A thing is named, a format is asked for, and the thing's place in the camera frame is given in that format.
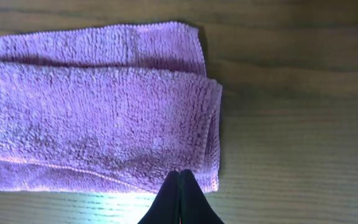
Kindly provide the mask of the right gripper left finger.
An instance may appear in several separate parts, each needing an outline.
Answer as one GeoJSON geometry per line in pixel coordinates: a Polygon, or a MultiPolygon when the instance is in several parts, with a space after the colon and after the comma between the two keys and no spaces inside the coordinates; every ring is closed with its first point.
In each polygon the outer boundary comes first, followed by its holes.
{"type": "Polygon", "coordinates": [[[179,173],[171,171],[165,178],[157,196],[139,224],[179,224],[179,173]]]}

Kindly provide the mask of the purple microfiber cloth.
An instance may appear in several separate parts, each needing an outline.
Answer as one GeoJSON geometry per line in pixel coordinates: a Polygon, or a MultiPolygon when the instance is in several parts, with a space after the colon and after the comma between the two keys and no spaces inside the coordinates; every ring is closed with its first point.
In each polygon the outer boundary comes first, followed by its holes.
{"type": "Polygon", "coordinates": [[[177,22],[0,37],[0,191],[218,189],[222,87],[177,22]]]}

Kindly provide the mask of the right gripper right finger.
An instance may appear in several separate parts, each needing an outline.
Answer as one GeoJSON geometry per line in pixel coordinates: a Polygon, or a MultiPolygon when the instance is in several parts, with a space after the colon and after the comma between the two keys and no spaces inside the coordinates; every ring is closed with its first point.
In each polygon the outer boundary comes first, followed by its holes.
{"type": "Polygon", "coordinates": [[[180,223],[224,224],[211,208],[191,170],[180,172],[180,223]]]}

